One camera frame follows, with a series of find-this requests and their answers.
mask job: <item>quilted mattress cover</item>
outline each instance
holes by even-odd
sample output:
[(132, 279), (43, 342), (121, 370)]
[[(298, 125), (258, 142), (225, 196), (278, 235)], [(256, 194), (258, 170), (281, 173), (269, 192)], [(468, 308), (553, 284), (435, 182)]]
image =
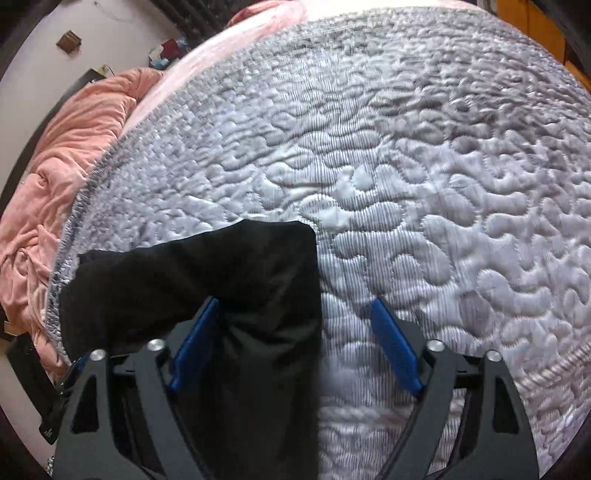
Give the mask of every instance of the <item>quilted mattress cover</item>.
[[(591, 97), (479, 11), (384, 9), (298, 25), (205, 70), (81, 189), (50, 281), (243, 218), (317, 232), (320, 471), (371, 479), (413, 408), (369, 325), (383, 295), (456, 351), (499, 350), (541, 473), (591, 407)], [(432, 469), (442, 468), (462, 396)]]

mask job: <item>silver bolt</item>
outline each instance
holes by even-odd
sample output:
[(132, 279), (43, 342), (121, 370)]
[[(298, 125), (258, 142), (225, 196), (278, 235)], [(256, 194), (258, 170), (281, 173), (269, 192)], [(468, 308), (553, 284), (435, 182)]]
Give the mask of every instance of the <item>silver bolt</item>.
[(488, 350), (486, 353), (486, 357), (491, 362), (500, 362), (501, 360), (503, 360), (503, 356), (496, 350)]
[(427, 342), (427, 348), (432, 352), (443, 352), (445, 350), (445, 343), (434, 338)]
[(166, 345), (164, 340), (162, 340), (161, 338), (155, 338), (154, 340), (150, 340), (147, 346), (148, 350), (150, 350), (151, 352), (159, 352), (164, 348), (164, 345)]
[(107, 356), (107, 352), (105, 352), (102, 348), (99, 348), (98, 350), (93, 350), (90, 353), (90, 359), (93, 362), (99, 362), (106, 356)]

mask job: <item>pink blanket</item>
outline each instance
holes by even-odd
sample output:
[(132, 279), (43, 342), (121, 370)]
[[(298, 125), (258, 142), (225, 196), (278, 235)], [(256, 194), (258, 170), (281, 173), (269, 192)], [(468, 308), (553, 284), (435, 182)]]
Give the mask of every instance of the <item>pink blanket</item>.
[(0, 302), (11, 329), (30, 332), (43, 365), (54, 373), (64, 363), (45, 336), (43, 309), (62, 226), (88, 172), (162, 75), (133, 69), (70, 98), (47, 126), (0, 219)]

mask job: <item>white quilted mattress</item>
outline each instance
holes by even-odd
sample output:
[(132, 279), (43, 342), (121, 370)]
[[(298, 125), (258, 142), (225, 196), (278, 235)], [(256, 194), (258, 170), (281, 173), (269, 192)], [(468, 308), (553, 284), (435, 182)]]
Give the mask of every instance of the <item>white quilted mattress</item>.
[[(321, 474), (371, 479), (412, 409), (369, 324), (383, 295), (454, 350), (494, 348), (545, 472), (591, 403), (591, 97), (477, 11), (373, 11), (276, 33), (122, 139), (74, 204), (51, 279), (242, 218), (317, 232)], [(452, 448), (454, 400), (433, 469)]]

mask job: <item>black fabric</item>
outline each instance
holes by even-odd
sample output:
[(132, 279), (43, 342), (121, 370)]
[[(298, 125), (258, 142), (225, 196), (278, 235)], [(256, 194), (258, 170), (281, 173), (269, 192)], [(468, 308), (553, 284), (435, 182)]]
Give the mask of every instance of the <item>black fabric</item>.
[(220, 300), (222, 335), (200, 391), (178, 401), (208, 467), (218, 479), (316, 480), (322, 310), (308, 226), (245, 220), (151, 248), (88, 252), (60, 295), (64, 347), (71, 359), (136, 351), (208, 295)]

